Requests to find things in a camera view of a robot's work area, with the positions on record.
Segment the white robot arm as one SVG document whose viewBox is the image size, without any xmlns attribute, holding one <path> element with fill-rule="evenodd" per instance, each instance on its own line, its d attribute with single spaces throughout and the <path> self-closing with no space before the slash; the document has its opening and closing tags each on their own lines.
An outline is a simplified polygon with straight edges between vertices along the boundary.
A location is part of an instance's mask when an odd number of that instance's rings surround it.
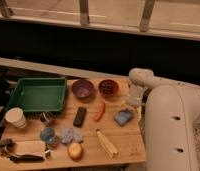
<svg viewBox="0 0 200 171">
<path fill-rule="evenodd" d="M 130 98 L 145 104 L 147 171 L 199 171 L 193 125 L 200 124 L 200 86 L 157 77 L 150 69 L 129 72 Z"/>
</svg>

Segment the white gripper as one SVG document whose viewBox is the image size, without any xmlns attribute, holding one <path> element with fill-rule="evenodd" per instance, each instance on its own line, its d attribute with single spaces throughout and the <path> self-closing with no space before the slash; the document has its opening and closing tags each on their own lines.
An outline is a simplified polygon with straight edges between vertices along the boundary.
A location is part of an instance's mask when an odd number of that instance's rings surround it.
<svg viewBox="0 0 200 171">
<path fill-rule="evenodd" d="M 147 88 L 145 86 L 140 86 L 140 85 L 135 85 L 135 84 L 131 84 L 129 86 L 129 94 L 126 99 L 126 103 L 133 107 L 137 107 L 136 116 L 137 116 L 138 121 L 140 121 L 142 118 L 141 105 L 142 105 L 143 96 L 146 90 Z"/>
</svg>

